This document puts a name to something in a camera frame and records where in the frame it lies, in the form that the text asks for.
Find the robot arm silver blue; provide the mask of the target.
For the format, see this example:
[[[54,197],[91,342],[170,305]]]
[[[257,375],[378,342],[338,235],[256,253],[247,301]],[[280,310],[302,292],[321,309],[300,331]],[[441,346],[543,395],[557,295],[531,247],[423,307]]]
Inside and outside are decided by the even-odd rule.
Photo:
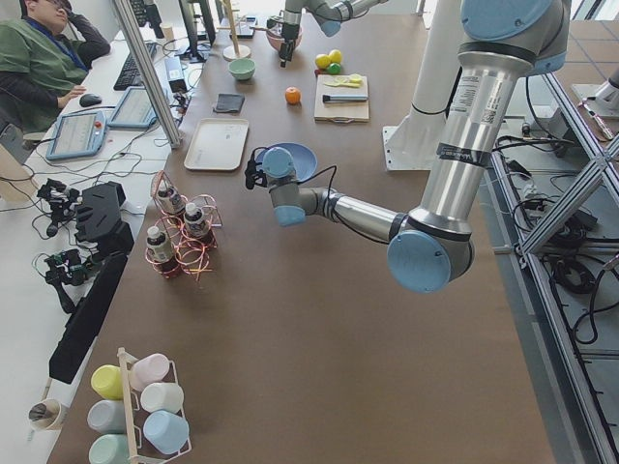
[[[384,3],[384,0],[336,1],[334,4],[323,0],[287,0],[284,8],[274,18],[280,25],[282,39],[279,49],[280,66],[285,68],[293,60],[301,34],[303,12],[314,18],[325,36],[333,37],[342,23],[365,15],[371,8]]]
[[[516,83],[563,66],[570,7],[567,1],[440,4],[455,18],[433,21],[423,66],[448,109],[422,200],[411,211],[312,188],[298,176],[298,158],[280,146],[250,157],[247,188],[269,191],[280,225],[323,216],[385,244],[390,272],[403,287],[444,288],[473,262],[468,216]]]

